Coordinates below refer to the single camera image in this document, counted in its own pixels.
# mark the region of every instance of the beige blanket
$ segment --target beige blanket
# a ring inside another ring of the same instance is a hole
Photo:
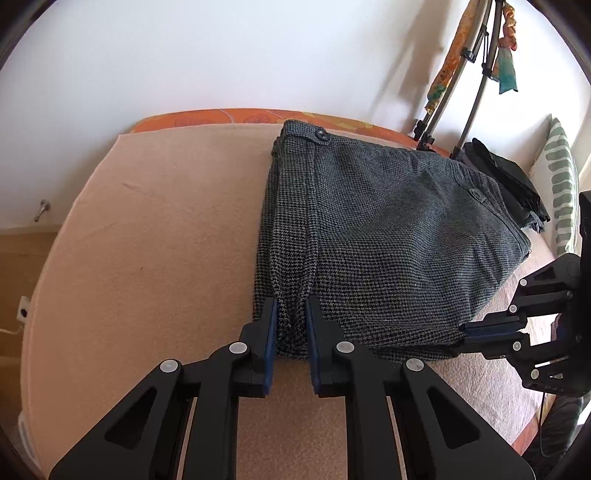
[[[160,361],[201,360],[238,338],[251,316],[280,129],[122,135],[93,173],[53,245],[25,332],[24,413],[46,475]],[[521,275],[551,259],[541,238],[531,239],[532,255],[494,309],[506,308]],[[434,367],[509,442],[534,413],[536,394],[505,361],[469,355]],[[270,398],[241,401],[238,478],[345,478],[343,406],[313,395],[305,362],[279,360]]]

